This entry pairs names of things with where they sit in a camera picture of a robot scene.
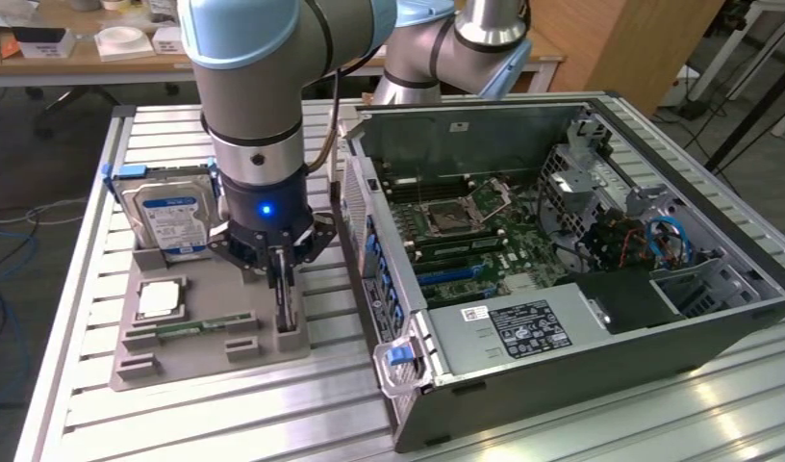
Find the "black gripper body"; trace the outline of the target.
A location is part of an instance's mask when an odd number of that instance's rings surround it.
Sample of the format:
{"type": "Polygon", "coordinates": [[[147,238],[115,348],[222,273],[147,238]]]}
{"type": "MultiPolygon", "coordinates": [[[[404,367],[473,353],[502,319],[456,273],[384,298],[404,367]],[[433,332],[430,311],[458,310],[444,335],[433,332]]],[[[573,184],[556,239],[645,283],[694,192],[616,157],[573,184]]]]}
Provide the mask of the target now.
{"type": "Polygon", "coordinates": [[[310,254],[310,237],[301,244],[296,242],[313,225],[306,177],[308,168],[301,167],[284,181],[254,186],[221,174],[229,252],[252,269],[262,270],[269,266],[268,248],[272,246],[289,249],[292,263],[300,263],[310,254]]]}

